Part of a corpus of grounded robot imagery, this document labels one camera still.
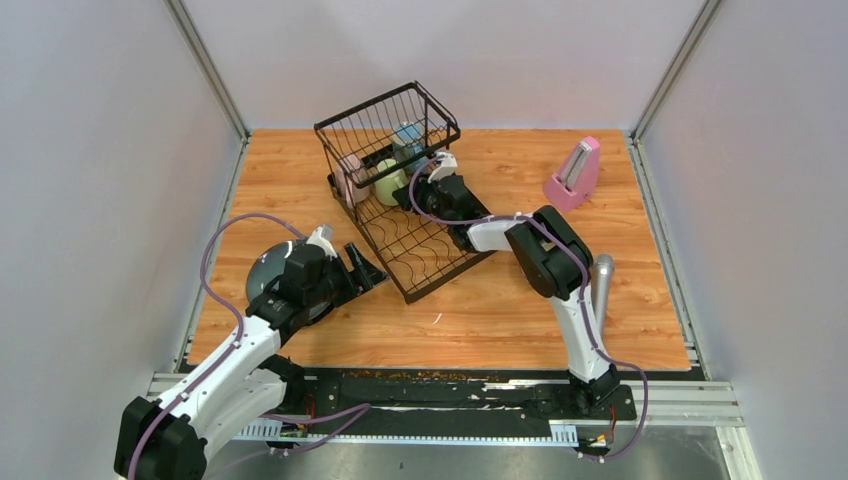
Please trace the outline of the light green mug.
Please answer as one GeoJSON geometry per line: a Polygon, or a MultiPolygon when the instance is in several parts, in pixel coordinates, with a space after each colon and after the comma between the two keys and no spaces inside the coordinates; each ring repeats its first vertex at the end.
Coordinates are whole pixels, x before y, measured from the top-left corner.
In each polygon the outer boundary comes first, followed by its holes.
{"type": "MultiPolygon", "coordinates": [[[[387,158],[376,165],[376,171],[383,173],[396,165],[397,161],[394,158],[387,158]]],[[[397,207],[399,203],[394,193],[397,190],[405,189],[408,183],[408,177],[403,169],[394,170],[374,182],[374,194],[381,204],[387,207],[397,207]]]]}

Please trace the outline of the blue butterfly mug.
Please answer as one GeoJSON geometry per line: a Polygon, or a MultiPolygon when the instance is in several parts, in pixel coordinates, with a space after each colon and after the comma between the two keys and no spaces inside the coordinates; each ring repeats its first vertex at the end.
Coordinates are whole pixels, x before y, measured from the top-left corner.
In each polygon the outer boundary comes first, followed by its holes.
{"type": "Polygon", "coordinates": [[[424,151],[423,135],[424,130],[419,123],[402,122],[391,136],[393,158],[403,165],[408,175],[426,161],[426,157],[421,155],[424,151]]]}

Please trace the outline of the pink ceramic mug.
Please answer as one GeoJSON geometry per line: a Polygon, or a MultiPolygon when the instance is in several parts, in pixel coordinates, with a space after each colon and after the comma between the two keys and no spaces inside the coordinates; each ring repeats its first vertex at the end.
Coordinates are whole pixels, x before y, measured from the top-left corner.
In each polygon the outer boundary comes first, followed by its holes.
{"type": "Polygon", "coordinates": [[[353,208],[371,195],[370,185],[358,186],[358,183],[367,179],[367,171],[356,155],[347,155],[338,160],[333,175],[336,188],[348,208],[353,208]]]}

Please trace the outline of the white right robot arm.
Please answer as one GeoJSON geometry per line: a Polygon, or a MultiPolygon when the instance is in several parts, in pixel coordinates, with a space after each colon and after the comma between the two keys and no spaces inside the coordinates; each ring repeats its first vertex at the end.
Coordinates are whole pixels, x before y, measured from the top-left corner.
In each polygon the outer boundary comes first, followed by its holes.
{"type": "Polygon", "coordinates": [[[620,378],[603,346],[591,298],[593,256],[554,207],[493,215],[455,174],[415,178],[392,197],[401,209],[446,226],[464,251],[512,253],[529,285],[549,301],[556,316],[567,348],[573,408],[592,418],[609,407],[620,378]]]}

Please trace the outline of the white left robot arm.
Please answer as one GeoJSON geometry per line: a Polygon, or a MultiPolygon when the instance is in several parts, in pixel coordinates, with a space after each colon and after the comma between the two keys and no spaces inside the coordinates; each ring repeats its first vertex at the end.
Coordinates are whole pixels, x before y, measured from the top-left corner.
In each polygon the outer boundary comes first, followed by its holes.
{"type": "Polygon", "coordinates": [[[177,385],[124,409],[115,472],[126,479],[200,479],[254,419],[275,408],[298,411],[306,400],[303,370],[279,355],[281,347],[388,278],[354,244],[344,250],[346,259],[323,240],[266,250],[249,271],[241,324],[177,385]]]}

